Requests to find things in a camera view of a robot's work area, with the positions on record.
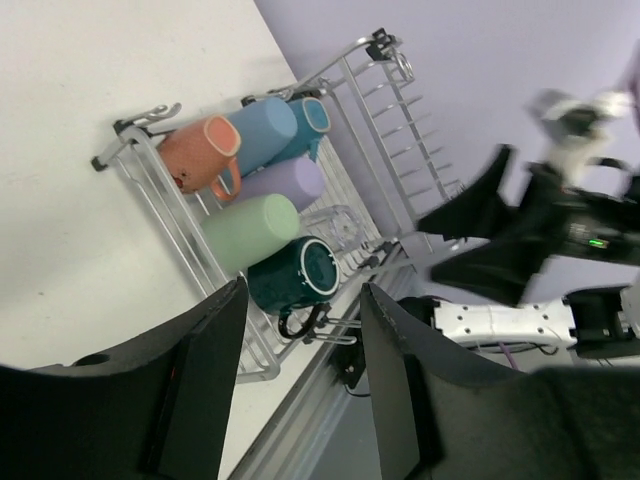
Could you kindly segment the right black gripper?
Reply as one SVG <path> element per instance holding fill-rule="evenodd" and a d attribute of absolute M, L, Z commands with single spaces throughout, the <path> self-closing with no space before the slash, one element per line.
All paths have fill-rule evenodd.
<path fill-rule="evenodd" d="M 499 193 L 515 149 L 501 144 L 484 172 L 461 193 L 420 218 L 416 230 L 444 238 L 493 238 L 515 218 Z M 627 174 L 621 196 L 571 187 L 545 163 L 529 166 L 515 235 L 496 238 L 434 265 L 430 279 L 506 306 L 518 306 L 549 256 L 639 263 L 639 172 L 617 159 L 598 167 Z"/>

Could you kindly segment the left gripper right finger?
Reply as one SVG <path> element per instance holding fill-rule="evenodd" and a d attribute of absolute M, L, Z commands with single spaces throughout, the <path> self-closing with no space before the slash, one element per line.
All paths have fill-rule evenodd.
<path fill-rule="evenodd" d="M 406 312 L 374 284 L 362 336 L 385 479 L 635 479 L 639 372 L 519 372 Z"/>

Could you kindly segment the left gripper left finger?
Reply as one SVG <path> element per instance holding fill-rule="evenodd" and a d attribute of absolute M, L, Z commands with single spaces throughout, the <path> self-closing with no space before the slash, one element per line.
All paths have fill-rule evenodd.
<path fill-rule="evenodd" d="M 3 367 L 2 477 L 216 478 L 247 310 L 247 283 L 236 278 L 69 366 Z"/>

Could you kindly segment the clear plastic glass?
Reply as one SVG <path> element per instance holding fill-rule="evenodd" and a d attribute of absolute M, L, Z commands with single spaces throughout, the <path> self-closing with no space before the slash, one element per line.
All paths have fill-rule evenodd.
<path fill-rule="evenodd" d="M 347 205 L 333 205 L 303 214 L 301 233 L 320 238 L 336 256 L 357 250 L 364 241 L 359 218 Z"/>

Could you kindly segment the green ceramic cup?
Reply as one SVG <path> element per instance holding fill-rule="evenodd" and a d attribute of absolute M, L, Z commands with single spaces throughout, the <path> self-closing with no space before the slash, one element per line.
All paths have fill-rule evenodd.
<path fill-rule="evenodd" d="M 299 214 L 281 194 L 234 203 L 201 222 L 203 236 L 227 273 L 245 270 L 297 237 Z"/>

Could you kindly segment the dark green mug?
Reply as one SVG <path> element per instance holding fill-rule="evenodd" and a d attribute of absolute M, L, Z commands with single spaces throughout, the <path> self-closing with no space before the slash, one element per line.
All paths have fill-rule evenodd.
<path fill-rule="evenodd" d="M 265 313 L 278 318 L 279 334 L 299 339 L 316 325 L 318 316 L 329 309 L 339 289 L 341 273 L 329 245 L 316 236 L 297 238 L 247 271 L 251 298 Z M 293 312 L 311 308 L 302 326 L 293 331 Z"/>

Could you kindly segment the lilac plastic cup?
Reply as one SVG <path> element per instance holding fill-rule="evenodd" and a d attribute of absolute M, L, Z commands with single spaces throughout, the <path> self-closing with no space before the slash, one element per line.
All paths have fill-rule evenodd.
<path fill-rule="evenodd" d="M 325 191 L 321 168 L 306 155 L 269 165 L 245 177 L 235 202 L 268 194 L 288 198 L 302 212 Z"/>

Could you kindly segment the blue flowered mug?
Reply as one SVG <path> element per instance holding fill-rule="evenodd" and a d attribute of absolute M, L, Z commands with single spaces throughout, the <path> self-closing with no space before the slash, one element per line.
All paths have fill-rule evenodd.
<path fill-rule="evenodd" d="M 297 133 L 284 149 L 268 162 L 269 165 L 303 155 L 316 161 L 320 141 L 331 129 L 331 120 L 320 100 L 305 97 L 290 101 L 288 105 L 297 120 Z"/>

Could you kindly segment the plain blue cup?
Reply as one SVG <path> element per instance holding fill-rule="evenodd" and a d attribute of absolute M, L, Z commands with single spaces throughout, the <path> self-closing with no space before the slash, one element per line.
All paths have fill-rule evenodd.
<path fill-rule="evenodd" d="M 292 109 L 285 101 L 274 97 L 251 103 L 227 114 L 226 118 L 241 137 L 237 163 L 242 177 L 269 163 L 298 130 Z"/>

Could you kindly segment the orange ceramic mug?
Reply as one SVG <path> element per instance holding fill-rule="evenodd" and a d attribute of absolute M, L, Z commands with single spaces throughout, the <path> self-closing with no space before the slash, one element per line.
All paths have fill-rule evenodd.
<path fill-rule="evenodd" d="M 209 187 L 223 201 L 231 201 L 241 190 L 237 153 L 241 136 L 221 115 L 213 115 L 169 134 L 158 153 L 183 194 Z"/>

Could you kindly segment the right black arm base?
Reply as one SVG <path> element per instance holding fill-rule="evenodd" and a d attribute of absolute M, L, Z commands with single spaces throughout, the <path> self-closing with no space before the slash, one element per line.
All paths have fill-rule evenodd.
<path fill-rule="evenodd" d="M 334 369 L 338 381 L 349 396 L 354 398 L 369 398 L 371 396 L 370 392 L 356 391 L 366 369 L 364 349 L 361 343 L 336 346 L 329 357 L 329 365 Z"/>

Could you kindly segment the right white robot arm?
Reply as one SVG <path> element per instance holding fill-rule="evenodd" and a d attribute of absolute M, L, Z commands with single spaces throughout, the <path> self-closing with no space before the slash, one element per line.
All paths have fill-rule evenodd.
<path fill-rule="evenodd" d="M 519 205 L 499 192 L 515 150 L 502 144 L 484 172 L 461 193 L 418 220 L 421 233 L 481 245 L 429 269 L 432 282 L 491 301 L 489 307 L 435 308 L 432 325 L 468 347 L 504 342 L 530 349 L 566 348 L 583 359 L 639 353 L 639 285 L 592 287 L 549 302 L 524 301 L 552 257 L 639 264 L 639 177 L 620 197 L 565 185 L 545 163 L 529 167 Z"/>

